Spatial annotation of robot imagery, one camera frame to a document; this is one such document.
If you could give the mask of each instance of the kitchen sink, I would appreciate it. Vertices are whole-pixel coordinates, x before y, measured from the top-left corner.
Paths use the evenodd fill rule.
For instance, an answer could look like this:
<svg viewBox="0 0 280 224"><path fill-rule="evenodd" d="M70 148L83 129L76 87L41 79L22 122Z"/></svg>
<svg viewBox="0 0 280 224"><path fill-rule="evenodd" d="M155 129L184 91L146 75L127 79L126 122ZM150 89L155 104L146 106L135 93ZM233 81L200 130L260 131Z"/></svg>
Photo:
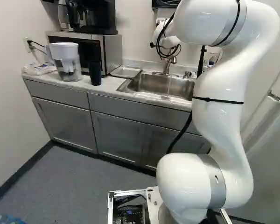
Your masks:
<svg viewBox="0 0 280 224"><path fill-rule="evenodd" d="M183 79L177 75L140 73L132 80L127 79L117 91L174 101L192 101L194 85L194 79Z"/></svg>

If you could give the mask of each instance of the drawer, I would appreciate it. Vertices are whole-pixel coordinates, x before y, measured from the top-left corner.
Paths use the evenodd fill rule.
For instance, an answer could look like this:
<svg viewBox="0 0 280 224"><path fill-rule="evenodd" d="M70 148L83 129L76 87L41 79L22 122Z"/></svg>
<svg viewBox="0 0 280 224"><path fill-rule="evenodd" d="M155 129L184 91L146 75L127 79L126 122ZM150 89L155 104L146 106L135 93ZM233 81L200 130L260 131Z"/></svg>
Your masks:
<svg viewBox="0 0 280 224"><path fill-rule="evenodd" d="M27 79L24 81L30 94L34 97L40 97L89 110L86 92L72 90L56 85L39 83Z"/></svg>
<svg viewBox="0 0 280 224"><path fill-rule="evenodd" d="M189 112L92 93L88 93L88 99L90 109L93 111L167 127L178 131L183 128L189 117ZM186 132L200 135L193 122L191 122Z"/></svg>

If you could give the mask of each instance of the baseboard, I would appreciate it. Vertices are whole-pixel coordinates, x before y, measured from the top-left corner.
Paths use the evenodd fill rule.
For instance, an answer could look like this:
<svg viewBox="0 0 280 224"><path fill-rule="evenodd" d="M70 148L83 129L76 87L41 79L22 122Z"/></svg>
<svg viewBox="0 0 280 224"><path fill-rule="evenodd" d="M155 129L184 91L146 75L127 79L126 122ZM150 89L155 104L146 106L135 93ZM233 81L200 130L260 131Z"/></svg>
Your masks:
<svg viewBox="0 0 280 224"><path fill-rule="evenodd" d="M6 192L27 172L29 171L52 147L54 143L50 140L37 153L35 153L21 168L19 168L5 183L0 187L0 199Z"/></svg>
<svg viewBox="0 0 280 224"><path fill-rule="evenodd" d="M65 149L67 149L69 151L72 151L74 153L79 153L79 154L82 154L82 155L86 155L86 156L94 158L94 159L99 159L99 160L102 160L102 161L106 161L106 162L109 162L109 163L112 163L112 164L115 164L115 165L118 165L118 166L121 166L121 167L124 167L124 168L127 168L127 169L131 169L131 170L134 170L134 171L137 171L137 172L155 177L155 171L152 171L150 169L137 167L133 164L129 164L129 163L126 163L126 162L123 162L123 161L112 159L112 158L104 156L104 155L94 154L94 153L91 153L91 152L88 152L86 150L82 150L82 149L79 149L79 148L76 148L76 147L73 147L73 146L67 146L67 145L64 145L64 144L62 144L60 142L57 142L57 141L53 141L53 142L56 146L59 146L61 148L65 148Z"/></svg>

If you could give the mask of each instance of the refrigerator door handle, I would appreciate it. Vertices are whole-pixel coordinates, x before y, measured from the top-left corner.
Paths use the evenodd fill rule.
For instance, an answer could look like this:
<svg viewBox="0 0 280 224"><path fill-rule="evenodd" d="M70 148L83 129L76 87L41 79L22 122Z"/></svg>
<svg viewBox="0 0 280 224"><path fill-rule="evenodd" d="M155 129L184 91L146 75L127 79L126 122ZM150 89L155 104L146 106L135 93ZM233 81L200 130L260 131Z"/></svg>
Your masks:
<svg viewBox="0 0 280 224"><path fill-rule="evenodd" d="M280 129L280 108L278 108L278 115L274 118L272 123L268 126L269 128L266 129L264 134L256 141L256 143L251 147L251 150L247 152L248 158L252 158L254 155L262 149L265 142L274 135Z"/></svg>

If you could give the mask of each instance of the black strap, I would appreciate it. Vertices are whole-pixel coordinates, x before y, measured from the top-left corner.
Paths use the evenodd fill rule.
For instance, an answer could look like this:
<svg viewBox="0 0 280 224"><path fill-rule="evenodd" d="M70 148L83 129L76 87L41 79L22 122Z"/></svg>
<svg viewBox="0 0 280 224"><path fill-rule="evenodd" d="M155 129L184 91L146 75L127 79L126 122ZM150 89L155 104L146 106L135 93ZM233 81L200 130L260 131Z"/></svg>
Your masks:
<svg viewBox="0 0 280 224"><path fill-rule="evenodd" d="M194 99L199 99L199 100L203 100L206 102L219 102L219 103L227 103L227 104L244 104L244 102L240 102L240 101L231 101L231 100L223 100L223 99L211 99L209 97L194 97Z"/></svg>
<svg viewBox="0 0 280 224"><path fill-rule="evenodd" d="M226 41L226 40L228 39L228 37L230 36L230 34L233 32L233 30L234 30L236 24L238 23L239 13L240 13L240 11L241 11L241 5L240 5L240 3L239 3L239 0L236 0L236 1L237 1L237 4L238 4L238 13L237 13L237 17L236 17L236 19L235 19L235 21L234 21L234 24L233 24L231 30L229 31L228 35L227 35L220 43L217 43L216 45L212 45L212 47L218 46L218 45L220 45L221 43L223 43L224 41Z"/></svg>

